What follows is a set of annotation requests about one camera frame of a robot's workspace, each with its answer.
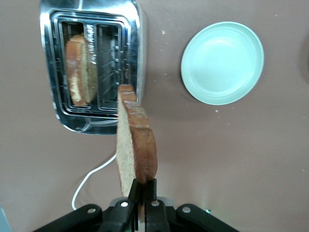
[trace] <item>toaster slot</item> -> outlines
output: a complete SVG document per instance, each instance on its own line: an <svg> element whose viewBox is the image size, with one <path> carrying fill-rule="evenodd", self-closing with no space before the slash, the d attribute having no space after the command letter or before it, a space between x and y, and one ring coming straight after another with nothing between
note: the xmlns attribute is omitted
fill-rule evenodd
<svg viewBox="0 0 309 232"><path fill-rule="evenodd" d="M74 36L74 35L80 35L84 34L84 24L81 22L74 22L74 21L63 21L61 24L62 28L62 43L64 44L64 48L66 48L67 42ZM67 86L66 88L66 93L65 93L65 103L67 105L67 108L74 110L83 110L83 109L91 109L90 105L87 106L76 106L74 105L71 95L70 95L70 90L69 90L69 85L68 85L68 80L64 80L64 86Z"/></svg>
<svg viewBox="0 0 309 232"><path fill-rule="evenodd" d="M120 29L97 25L98 108L117 108Z"/></svg>

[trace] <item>white power cord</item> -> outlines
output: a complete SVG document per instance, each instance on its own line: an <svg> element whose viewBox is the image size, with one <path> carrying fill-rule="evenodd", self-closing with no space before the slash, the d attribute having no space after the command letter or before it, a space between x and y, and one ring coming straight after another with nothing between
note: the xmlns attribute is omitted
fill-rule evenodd
<svg viewBox="0 0 309 232"><path fill-rule="evenodd" d="M94 170L90 171L86 177L83 179L83 181L81 182L81 184L79 185L79 187L77 188L76 192L74 193L74 196L72 198L72 208L73 210L76 210L76 206L75 206L75 201L77 198L78 193L80 192L80 190L82 189L83 185L85 184L85 182L87 181L87 179L95 172L101 170L102 168L105 168L107 165L109 165L114 159L116 158L116 154L113 155L108 161L106 161L104 164L102 164L101 166L95 168Z"/></svg>

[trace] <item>toaster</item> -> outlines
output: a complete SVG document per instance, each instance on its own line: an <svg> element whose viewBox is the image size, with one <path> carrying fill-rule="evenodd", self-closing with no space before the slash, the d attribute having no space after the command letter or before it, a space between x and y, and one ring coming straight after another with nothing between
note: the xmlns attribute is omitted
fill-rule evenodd
<svg viewBox="0 0 309 232"><path fill-rule="evenodd" d="M131 84L140 102L144 89L145 17L135 0L41 0L40 25L56 116L67 129L116 134L117 90ZM68 84L66 44L87 40L97 69L97 93L74 105Z"/></svg>

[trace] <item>light green plate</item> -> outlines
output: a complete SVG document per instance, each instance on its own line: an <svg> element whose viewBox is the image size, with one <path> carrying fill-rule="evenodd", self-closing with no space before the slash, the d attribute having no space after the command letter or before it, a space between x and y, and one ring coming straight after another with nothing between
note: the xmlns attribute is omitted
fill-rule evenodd
<svg viewBox="0 0 309 232"><path fill-rule="evenodd" d="M223 105L245 96L259 80L264 51L245 25L221 22L196 34L181 64L183 83L201 102Z"/></svg>

